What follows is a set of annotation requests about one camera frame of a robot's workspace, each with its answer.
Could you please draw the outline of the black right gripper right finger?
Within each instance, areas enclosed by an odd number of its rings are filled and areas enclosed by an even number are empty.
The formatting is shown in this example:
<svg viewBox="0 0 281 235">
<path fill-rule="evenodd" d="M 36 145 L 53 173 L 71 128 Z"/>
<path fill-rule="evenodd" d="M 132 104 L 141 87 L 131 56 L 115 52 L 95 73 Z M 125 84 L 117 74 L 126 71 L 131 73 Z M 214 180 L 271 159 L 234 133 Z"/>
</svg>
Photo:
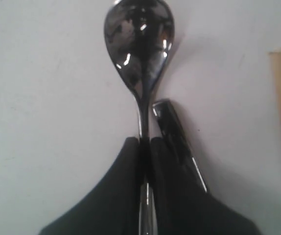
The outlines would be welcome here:
<svg viewBox="0 0 281 235">
<path fill-rule="evenodd" d="M 153 192 L 160 235 L 254 235 L 255 224 L 205 193 L 162 138 L 151 140 Z"/>
</svg>

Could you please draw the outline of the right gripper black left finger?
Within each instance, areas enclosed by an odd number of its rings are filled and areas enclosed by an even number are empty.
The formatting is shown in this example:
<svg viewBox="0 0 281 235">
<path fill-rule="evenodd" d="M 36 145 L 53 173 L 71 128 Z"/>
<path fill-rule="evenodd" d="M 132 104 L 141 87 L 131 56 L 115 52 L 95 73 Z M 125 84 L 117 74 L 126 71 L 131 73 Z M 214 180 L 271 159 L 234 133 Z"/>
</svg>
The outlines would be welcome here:
<svg viewBox="0 0 281 235">
<path fill-rule="evenodd" d="M 77 205 L 45 226 L 40 234 L 138 234 L 141 179 L 139 141 L 128 137 L 99 183 Z"/>
</svg>

